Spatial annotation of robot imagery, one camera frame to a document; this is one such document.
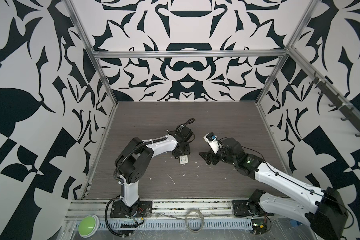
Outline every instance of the black mounting plate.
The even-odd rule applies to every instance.
[[[112,209],[110,211],[111,218],[125,217],[126,215],[129,215],[122,207],[122,204],[123,203],[121,201],[113,202]],[[134,218],[144,217],[147,212],[152,213],[152,201],[139,201],[137,208],[141,208],[143,210],[137,210]]]
[[[252,216],[252,213],[250,213],[248,205],[247,205],[248,200],[233,200],[232,201],[232,206],[233,206],[233,214],[235,215],[235,217],[248,217],[248,216]],[[273,216],[274,214],[272,213],[267,213],[267,216]],[[264,216],[264,214],[262,215],[254,215],[253,217],[262,217]]]

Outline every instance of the gray wood-grain surface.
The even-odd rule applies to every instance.
[[[171,152],[154,157],[139,180],[140,198],[249,197],[255,189],[283,196],[274,188],[239,174],[232,165],[219,162],[208,166],[198,155],[209,151],[203,136],[214,132],[218,138],[234,137],[242,146],[261,152],[266,161],[283,170],[253,102],[121,102],[87,198],[110,199],[120,194],[120,185],[112,177],[114,161],[133,137],[142,140],[162,137],[166,129],[174,130],[189,118],[195,118],[188,127],[196,135],[190,144],[189,162],[180,165]]]

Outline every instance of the patterned wall panel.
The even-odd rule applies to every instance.
[[[113,58],[100,64],[118,101],[256,100],[277,57]]]
[[[59,230],[111,108],[60,0],[0,1],[0,239]]]
[[[360,0],[323,0],[296,47],[360,111]]]
[[[277,145],[303,182],[337,189],[355,216],[343,235],[360,239],[360,137],[311,79],[289,58],[261,103]],[[349,216],[346,227],[350,226]]]
[[[74,0],[95,50],[284,48],[309,0]]]

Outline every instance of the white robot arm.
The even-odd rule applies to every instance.
[[[256,190],[242,208],[240,217],[280,214],[297,220],[312,228],[325,240],[338,240],[346,224],[348,213],[340,194],[328,187],[326,190],[306,184],[276,169],[264,159],[247,154],[234,138],[218,141],[213,132],[204,136],[210,145],[209,152],[199,152],[208,165],[216,165],[219,161],[234,165],[242,175],[263,182],[293,200],[273,196],[262,190]]]

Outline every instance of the cable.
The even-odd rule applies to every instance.
[[[269,230],[271,230],[271,227],[272,227],[272,222],[271,220],[269,219],[269,217],[267,215],[265,215],[266,219],[268,218],[269,220],[269,228],[268,228],[268,225],[267,225],[267,230],[265,232],[269,232]]]
[[[188,218],[188,216],[189,216],[189,214],[190,214],[191,212],[197,213],[197,214],[200,216],[200,218],[202,219],[202,226],[201,226],[198,230],[192,230],[192,229],[188,226],[187,218]],[[190,230],[191,232],[194,232],[194,233],[200,232],[200,231],[203,229],[203,226],[204,226],[204,217],[203,217],[203,214],[202,214],[199,210],[197,210],[197,209],[192,209],[192,210],[190,210],[190,211],[187,213],[187,215],[185,215],[185,226],[186,226],[186,227],[188,228],[188,230]]]
[[[121,199],[120,199],[119,197],[115,197],[115,198],[109,200],[109,202],[108,202],[107,205],[106,205],[106,212],[105,212],[105,215],[104,215],[104,219],[105,219],[105,221],[106,221],[107,229],[108,229],[113,235],[116,235],[116,236],[118,236],[118,237],[129,237],[130,235],[132,235],[132,233],[130,233],[129,235],[116,233],[116,232],[115,232],[114,230],[112,230],[112,229],[110,228],[110,226],[109,226],[109,223],[108,223],[108,207],[109,207],[109,205],[110,205],[111,202],[116,201],[116,200],[120,202]],[[142,225],[142,224],[144,223],[144,219],[141,218],[141,220],[142,220],[141,223],[136,223],[135,225],[131,225],[130,227],[137,227],[137,226]]]
[[[259,153],[259,152],[256,151],[256,150],[250,149],[249,147],[244,147],[244,148],[249,149],[249,150],[254,151],[254,152],[257,152],[258,154],[260,154],[261,157],[263,158],[265,164],[268,166],[269,170],[271,170],[276,176],[282,177],[282,178],[284,178],[284,179],[286,179],[286,180],[288,180],[288,181],[290,181],[290,182],[298,185],[299,187],[307,190],[308,192],[311,192],[312,194],[316,194],[316,195],[318,195],[318,196],[320,196],[320,197],[323,197],[323,198],[326,198],[326,199],[328,199],[328,200],[331,200],[332,202],[335,202],[335,203],[338,204],[339,206],[343,207],[345,210],[347,210],[347,212],[350,213],[350,215],[351,215],[351,217],[352,217],[352,223],[351,223],[348,227],[345,227],[344,229],[347,229],[347,228],[350,228],[350,227],[353,226],[353,224],[355,223],[355,218],[354,218],[353,214],[352,214],[344,205],[342,205],[342,204],[340,204],[340,203],[336,202],[335,200],[332,200],[332,199],[330,199],[330,198],[328,198],[328,197],[325,197],[325,196],[323,196],[323,195],[321,195],[321,194],[315,193],[315,192],[313,192],[313,191],[305,188],[304,186],[302,186],[302,185],[300,185],[300,184],[298,184],[298,183],[296,183],[296,182],[294,182],[294,181],[292,181],[292,180],[290,180],[290,179],[288,179],[288,178],[286,178],[286,177],[283,177],[282,175],[276,173],[274,170],[271,169],[271,167],[268,165],[267,161],[265,161],[264,156],[263,156],[261,153]]]
[[[196,138],[195,134],[193,133],[192,135],[193,135],[193,139],[191,141],[187,142],[187,143],[191,143],[191,142],[193,142],[195,140],[195,138]]]
[[[185,126],[187,126],[188,124],[193,123],[194,121],[195,121],[194,118],[188,119],[185,123],[178,125],[178,126],[176,127],[176,130],[169,131],[169,134],[180,132]]]

